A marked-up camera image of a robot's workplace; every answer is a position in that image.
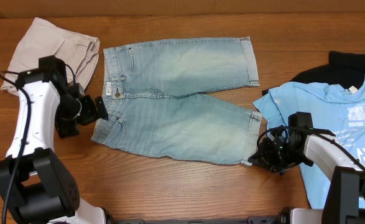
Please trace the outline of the light blue denim shorts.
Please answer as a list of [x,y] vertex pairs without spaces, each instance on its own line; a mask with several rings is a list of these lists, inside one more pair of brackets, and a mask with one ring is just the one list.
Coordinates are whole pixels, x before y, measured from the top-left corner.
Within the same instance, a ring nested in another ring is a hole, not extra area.
[[213,93],[259,85],[250,38],[164,39],[104,49],[94,142],[147,157],[249,164],[262,115]]

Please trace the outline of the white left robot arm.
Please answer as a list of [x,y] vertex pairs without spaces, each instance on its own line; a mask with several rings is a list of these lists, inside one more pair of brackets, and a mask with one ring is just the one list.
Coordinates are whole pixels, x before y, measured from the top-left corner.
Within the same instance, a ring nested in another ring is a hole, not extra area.
[[38,68],[0,78],[19,95],[15,134],[0,161],[2,223],[8,214],[16,223],[114,223],[109,212],[80,197],[75,178],[54,152],[54,134],[76,136],[79,125],[107,120],[102,97],[85,94],[77,82],[67,82],[70,66],[51,55]]

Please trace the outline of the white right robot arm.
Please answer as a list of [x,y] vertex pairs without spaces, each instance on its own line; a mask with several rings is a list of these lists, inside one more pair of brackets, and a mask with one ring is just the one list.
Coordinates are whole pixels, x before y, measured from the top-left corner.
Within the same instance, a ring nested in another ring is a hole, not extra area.
[[331,182],[325,206],[285,208],[278,215],[249,217],[248,223],[365,223],[365,165],[331,131],[314,128],[310,113],[296,112],[288,122],[261,133],[248,161],[280,174],[301,163],[317,165]]

